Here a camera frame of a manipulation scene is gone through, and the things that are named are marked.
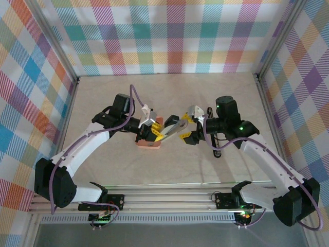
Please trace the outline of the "orange plastic tray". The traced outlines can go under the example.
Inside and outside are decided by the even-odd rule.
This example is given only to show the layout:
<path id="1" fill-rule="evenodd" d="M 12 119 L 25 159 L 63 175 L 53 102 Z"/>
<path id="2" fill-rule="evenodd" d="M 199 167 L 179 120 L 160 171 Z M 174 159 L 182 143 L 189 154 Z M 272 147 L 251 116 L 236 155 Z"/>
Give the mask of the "orange plastic tray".
<path id="1" fill-rule="evenodd" d="M 157 117 L 156 122 L 163 125 L 163 118 Z M 141 149 L 159 149 L 161 145 L 161 141 L 154 142 L 156 138 L 156 134 L 158 132 L 152 131 L 151 126 L 148 127 L 146 125 L 142 125 L 136 134 L 135 144 L 138 148 Z"/>

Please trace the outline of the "silver and black stapler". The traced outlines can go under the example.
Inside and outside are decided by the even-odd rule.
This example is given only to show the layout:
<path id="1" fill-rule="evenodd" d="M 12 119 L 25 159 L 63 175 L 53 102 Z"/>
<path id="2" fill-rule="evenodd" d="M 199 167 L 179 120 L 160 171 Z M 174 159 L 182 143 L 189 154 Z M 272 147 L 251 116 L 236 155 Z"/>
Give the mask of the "silver and black stapler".
<path id="1" fill-rule="evenodd" d="M 177 115 L 171 115 L 162 125 L 160 133 L 163 135 L 161 142 L 182 131 L 188 125 L 187 119 L 181 119 Z"/>

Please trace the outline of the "small green circuit board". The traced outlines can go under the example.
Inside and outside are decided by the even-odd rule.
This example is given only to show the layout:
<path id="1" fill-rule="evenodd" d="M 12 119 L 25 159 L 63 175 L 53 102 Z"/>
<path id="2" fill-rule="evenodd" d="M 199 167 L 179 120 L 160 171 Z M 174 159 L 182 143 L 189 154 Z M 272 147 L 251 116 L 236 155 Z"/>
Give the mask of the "small green circuit board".
<path id="1" fill-rule="evenodd" d="M 235 223 L 238 226 L 249 225 L 252 221 L 252 212 L 249 211 L 241 211 L 234 213 Z"/>
<path id="2" fill-rule="evenodd" d="M 89 214 L 88 221 L 92 227 L 102 227 L 112 220 L 112 214 L 100 217 L 98 214 Z"/>

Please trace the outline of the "aluminium side rail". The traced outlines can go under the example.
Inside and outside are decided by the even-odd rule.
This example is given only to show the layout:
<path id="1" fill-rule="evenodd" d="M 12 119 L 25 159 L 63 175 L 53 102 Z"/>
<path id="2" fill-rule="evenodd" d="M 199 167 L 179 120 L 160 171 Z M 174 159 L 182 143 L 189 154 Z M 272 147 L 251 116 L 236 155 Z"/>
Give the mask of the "aluminium side rail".
<path id="1" fill-rule="evenodd" d="M 275 125 L 274 117 L 271 114 L 271 109 L 264 88 L 255 75 L 253 78 L 265 111 L 273 143 L 275 144 L 275 147 L 273 148 L 268 142 L 264 140 L 261 141 L 265 147 L 261 152 L 264 164 L 261 164 L 260 167 L 271 179 L 279 193 L 285 194 L 289 191 L 289 187 L 296 187 L 298 184 L 294 181 L 293 169 L 286 163 L 283 147 L 279 139 L 278 130 Z"/>
<path id="2" fill-rule="evenodd" d="M 68 129 L 68 125 L 69 125 L 69 121 L 70 121 L 70 117 L 71 117 L 71 113 L 72 113 L 72 109 L 74 106 L 74 102 L 75 102 L 75 98 L 76 98 L 76 94 L 77 94 L 77 90 L 78 90 L 78 85 L 79 85 L 79 80 L 80 78 L 78 77 L 76 80 L 73 81 L 72 84 L 72 90 L 71 90 L 71 94 L 68 96 L 67 100 L 66 100 L 66 105 L 64 108 L 64 118 L 63 120 L 60 120 L 60 134 L 58 136 L 58 143 L 56 145 L 55 148 L 53 148 L 51 150 L 51 156 L 50 159 L 47 162 L 47 167 L 46 167 L 46 174 L 44 176 L 44 182 L 45 185 L 47 186 L 47 192 L 50 193 L 50 197 L 52 197 L 52 193 L 53 193 L 53 180 L 54 180 L 54 173 L 57 170 L 58 167 L 58 158 L 56 158 L 56 156 L 62 152 L 63 146 L 64 146 L 64 141 L 65 141 L 65 136 L 67 133 L 67 129 Z"/>

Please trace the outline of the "aluminium cross rail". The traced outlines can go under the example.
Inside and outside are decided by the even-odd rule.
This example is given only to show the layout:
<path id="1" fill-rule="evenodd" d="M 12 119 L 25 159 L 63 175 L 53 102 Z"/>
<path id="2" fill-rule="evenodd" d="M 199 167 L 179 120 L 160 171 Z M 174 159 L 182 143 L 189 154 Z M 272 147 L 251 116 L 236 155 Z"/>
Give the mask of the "aluminium cross rail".
<path id="1" fill-rule="evenodd" d="M 117 186 L 110 188 L 108 194 L 123 194 L 124 206 L 122 213 L 205 213 L 215 211 L 241 212 L 273 210 L 273 200 L 280 194 L 275 187 L 264 187 L 260 183 L 249 184 L 242 189 L 242 200 L 261 206 L 260 209 L 216 209 L 211 201 L 213 192 L 232 193 L 229 187 L 211 184 L 208 187 L 179 186 Z M 82 202 L 72 202 L 65 208 L 57 208 L 56 213 L 91 213 L 104 211 L 78 211 Z"/>

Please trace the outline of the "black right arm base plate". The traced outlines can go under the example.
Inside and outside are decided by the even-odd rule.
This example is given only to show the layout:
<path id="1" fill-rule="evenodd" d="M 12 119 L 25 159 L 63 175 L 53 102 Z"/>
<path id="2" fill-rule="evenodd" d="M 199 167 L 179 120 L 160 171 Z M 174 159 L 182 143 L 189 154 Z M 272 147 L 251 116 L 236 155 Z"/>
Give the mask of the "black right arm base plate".
<path id="1" fill-rule="evenodd" d="M 261 206 L 246 203 L 233 193 L 215 191 L 211 195 L 211 201 L 215 203 L 216 209 L 260 209 Z"/>

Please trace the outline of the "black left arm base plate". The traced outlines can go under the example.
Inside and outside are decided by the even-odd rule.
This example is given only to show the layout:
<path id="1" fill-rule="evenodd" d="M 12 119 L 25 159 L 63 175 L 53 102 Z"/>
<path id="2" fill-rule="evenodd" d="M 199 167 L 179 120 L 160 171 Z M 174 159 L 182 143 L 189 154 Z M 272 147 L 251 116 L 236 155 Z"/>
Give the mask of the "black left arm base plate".
<path id="1" fill-rule="evenodd" d="M 108 206 L 108 204 L 116 205 L 120 210 L 124 206 L 124 195 L 123 194 L 107 194 L 101 197 L 97 202 L 81 203 L 78 206 L 78 211 L 105 211 L 105 210 L 115 210 L 113 206 Z"/>

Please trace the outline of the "aluminium corner post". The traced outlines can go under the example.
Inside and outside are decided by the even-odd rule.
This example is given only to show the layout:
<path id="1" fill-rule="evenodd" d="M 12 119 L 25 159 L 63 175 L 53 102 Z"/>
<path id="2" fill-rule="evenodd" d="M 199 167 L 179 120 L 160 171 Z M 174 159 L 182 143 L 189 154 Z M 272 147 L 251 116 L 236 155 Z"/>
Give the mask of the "aluminium corner post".
<path id="1" fill-rule="evenodd" d="M 68 57 L 66 56 L 60 41 L 57 39 L 51 25 L 47 21 L 40 5 L 37 3 L 37 0 L 25 0 L 25 3 L 31 10 L 33 16 L 35 17 L 36 21 L 38 22 L 41 30 L 44 33 L 44 36 L 49 41 L 51 47 L 54 49 L 55 53 L 57 54 L 59 60 L 61 61 L 63 67 L 69 74 L 70 78 L 74 82 L 74 84 L 79 83 L 79 77 L 77 76 L 76 72 L 73 69 Z"/>
<path id="2" fill-rule="evenodd" d="M 278 54 L 281 46 L 289 35 L 294 23 L 296 22 L 301 11 L 305 7 L 308 0 L 289 0 L 287 7 L 281 15 L 281 18 L 273 31 L 272 37 L 270 38 L 269 45 L 263 53 L 255 76 L 258 81 L 261 82 L 265 77 L 266 73 L 270 69 L 275 56 Z"/>

